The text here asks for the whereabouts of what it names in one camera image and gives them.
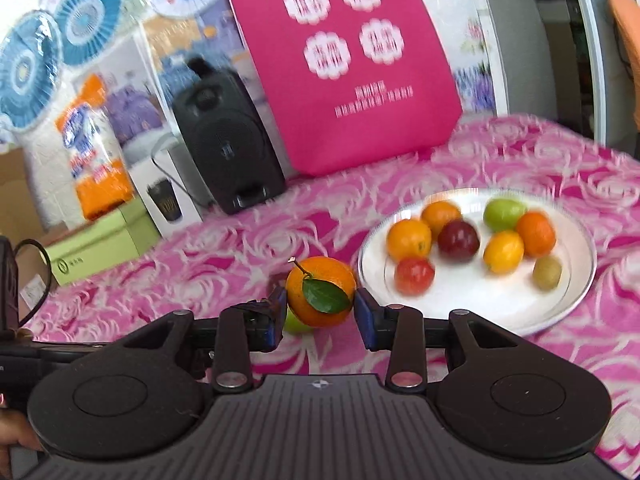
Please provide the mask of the left hand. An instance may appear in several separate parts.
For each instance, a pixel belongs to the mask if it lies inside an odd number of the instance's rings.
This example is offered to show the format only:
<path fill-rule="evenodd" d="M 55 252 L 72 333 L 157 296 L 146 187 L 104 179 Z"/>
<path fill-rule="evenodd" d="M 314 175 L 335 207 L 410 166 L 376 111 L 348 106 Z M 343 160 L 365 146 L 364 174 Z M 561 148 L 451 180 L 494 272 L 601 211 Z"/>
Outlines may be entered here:
<path fill-rule="evenodd" d="M 10 447 L 15 445 L 36 452 L 42 451 L 42 445 L 27 417 L 20 411 L 8 408 L 4 399 L 1 399 L 0 469 L 2 479 L 12 478 Z"/>

